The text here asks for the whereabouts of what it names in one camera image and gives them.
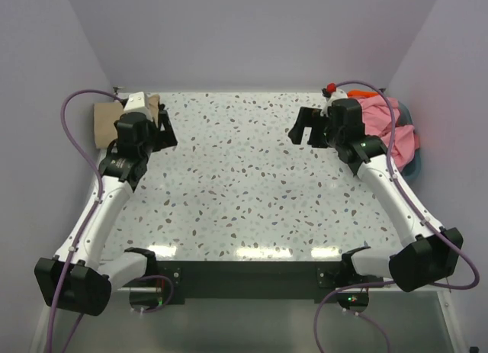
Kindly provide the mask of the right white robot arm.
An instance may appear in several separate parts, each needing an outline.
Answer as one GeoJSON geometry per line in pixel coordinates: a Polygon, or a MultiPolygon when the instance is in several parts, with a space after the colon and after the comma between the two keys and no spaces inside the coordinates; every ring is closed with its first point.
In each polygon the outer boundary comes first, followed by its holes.
{"type": "Polygon", "coordinates": [[[350,287],[373,278],[389,278],[405,292],[453,275],[463,244],[461,233],[446,229],[404,181],[395,165],[387,164],[387,147],[378,136],[368,135],[361,105],[355,99],[335,100],[327,113],[301,107],[288,136],[302,142],[311,129],[308,145],[333,148],[353,175],[376,196],[400,238],[399,250],[361,247],[342,256],[337,281],[350,287]]]}

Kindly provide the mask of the folded beige t-shirt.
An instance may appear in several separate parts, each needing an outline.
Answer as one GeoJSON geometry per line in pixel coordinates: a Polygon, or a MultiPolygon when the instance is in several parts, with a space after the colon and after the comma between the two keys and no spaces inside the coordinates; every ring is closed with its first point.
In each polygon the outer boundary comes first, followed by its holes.
{"type": "Polygon", "coordinates": [[[122,134],[123,141],[129,128],[138,129],[145,124],[157,126],[159,112],[159,95],[145,97],[144,103],[149,114],[136,112],[136,105],[128,98],[123,103],[119,101],[94,104],[94,139],[97,149],[107,149],[109,144],[118,140],[122,134]]]}

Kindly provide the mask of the light pink t-shirt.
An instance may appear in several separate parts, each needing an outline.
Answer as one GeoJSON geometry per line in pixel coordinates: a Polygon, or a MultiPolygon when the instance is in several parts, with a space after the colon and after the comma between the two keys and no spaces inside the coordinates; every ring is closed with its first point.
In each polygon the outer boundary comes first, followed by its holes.
{"type": "MultiPolygon", "coordinates": [[[[388,100],[392,104],[393,113],[395,120],[397,121],[400,113],[398,111],[398,100],[395,98],[388,97],[388,100]]],[[[390,138],[391,138],[391,117],[390,117],[390,110],[384,101],[384,99],[377,95],[371,98],[358,98],[358,102],[362,108],[362,118],[365,125],[365,133],[370,136],[378,136],[382,139],[385,146],[389,145],[390,138]]],[[[394,143],[392,149],[392,157],[394,159],[394,152],[397,148],[395,144],[395,136],[394,136],[394,143]]],[[[401,171],[402,161],[395,162],[397,168],[401,171]]]]}

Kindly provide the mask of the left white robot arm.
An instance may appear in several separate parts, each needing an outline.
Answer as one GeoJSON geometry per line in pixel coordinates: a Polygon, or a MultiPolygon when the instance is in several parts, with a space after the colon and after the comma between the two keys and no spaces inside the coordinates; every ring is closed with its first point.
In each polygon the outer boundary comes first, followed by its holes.
{"type": "Polygon", "coordinates": [[[127,112],[114,127],[117,137],[100,161],[74,230],[52,258],[40,258],[34,268],[43,298],[54,310],[98,316],[114,290],[131,281],[149,286],[158,277],[156,255],[148,249],[130,247],[106,265],[101,264],[101,253],[115,220],[146,174],[149,157],[178,141],[163,105],[156,120],[127,112]]]}

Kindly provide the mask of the orange crumpled t-shirt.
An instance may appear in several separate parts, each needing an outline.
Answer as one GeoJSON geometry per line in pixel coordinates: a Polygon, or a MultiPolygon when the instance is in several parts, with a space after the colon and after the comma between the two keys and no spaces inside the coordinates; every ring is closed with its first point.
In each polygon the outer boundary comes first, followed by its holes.
{"type": "Polygon", "coordinates": [[[349,98],[371,98],[377,96],[375,91],[351,90],[347,92],[349,98]]]}

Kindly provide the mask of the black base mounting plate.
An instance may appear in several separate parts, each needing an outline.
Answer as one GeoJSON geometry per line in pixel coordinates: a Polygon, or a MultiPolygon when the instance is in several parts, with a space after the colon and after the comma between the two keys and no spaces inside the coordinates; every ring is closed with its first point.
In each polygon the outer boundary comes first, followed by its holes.
{"type": "Polygon", "coordinates": [[[171,304],[188,299],[313,300],[352,284],[381,282],[345,273],[341,262],[170,262],[159,273],[175,286],[171,304]]]}

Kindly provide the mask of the blue plastic basket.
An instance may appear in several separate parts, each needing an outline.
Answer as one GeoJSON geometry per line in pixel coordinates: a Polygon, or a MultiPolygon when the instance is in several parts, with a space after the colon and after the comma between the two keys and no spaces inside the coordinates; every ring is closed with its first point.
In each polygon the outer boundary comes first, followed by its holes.
{"type": "Polygon", "coordinates": [[[420,138],[413,125],[413,120],[406,105],[398,101],[400,113],[396,120],[395,144],[393,154],[395,162],[402,161],[401,173],[405,180],[412,183],[421,170],[420,138]]]}

